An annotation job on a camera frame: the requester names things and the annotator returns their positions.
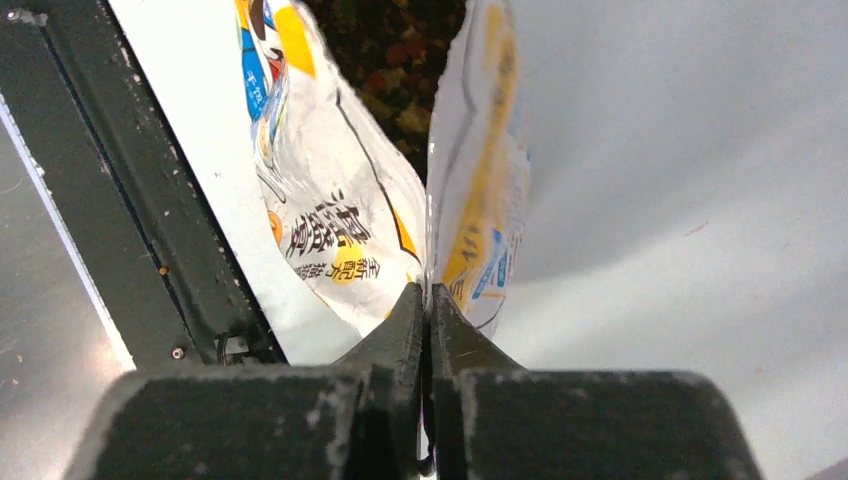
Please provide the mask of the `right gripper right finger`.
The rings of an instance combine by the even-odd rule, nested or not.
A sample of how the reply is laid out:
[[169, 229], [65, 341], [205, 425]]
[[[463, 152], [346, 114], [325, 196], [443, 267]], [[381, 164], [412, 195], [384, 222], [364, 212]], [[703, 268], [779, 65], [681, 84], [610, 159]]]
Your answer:
[[475, 328], [461, 313], [449, 289], [431, 289], [430, 349], [432, 396], [468, 395], [480, 383], [522, 372], [524, 367]]

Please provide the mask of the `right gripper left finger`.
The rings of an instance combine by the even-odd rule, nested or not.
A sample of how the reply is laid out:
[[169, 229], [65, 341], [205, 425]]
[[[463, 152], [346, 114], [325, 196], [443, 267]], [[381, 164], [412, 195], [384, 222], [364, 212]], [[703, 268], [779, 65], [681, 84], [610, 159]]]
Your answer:
[[422, 287], [409, 283], [389, 316], [333, 364], [363, 373], [374, 397], [413, 398], [420, 384], [422, 322]]

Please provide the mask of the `pet food bag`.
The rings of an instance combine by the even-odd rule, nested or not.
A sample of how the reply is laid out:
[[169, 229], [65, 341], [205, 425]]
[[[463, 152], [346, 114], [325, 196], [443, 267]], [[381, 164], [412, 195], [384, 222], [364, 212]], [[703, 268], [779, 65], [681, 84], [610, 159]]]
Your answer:
[[409, 283], [492, 336], [521, 245], [528, 133], [509, 1], [463, 1], [422, 181], [342, 75], [307, 1], [234, 5], [253, 162], [283, 259], [359, 334]]

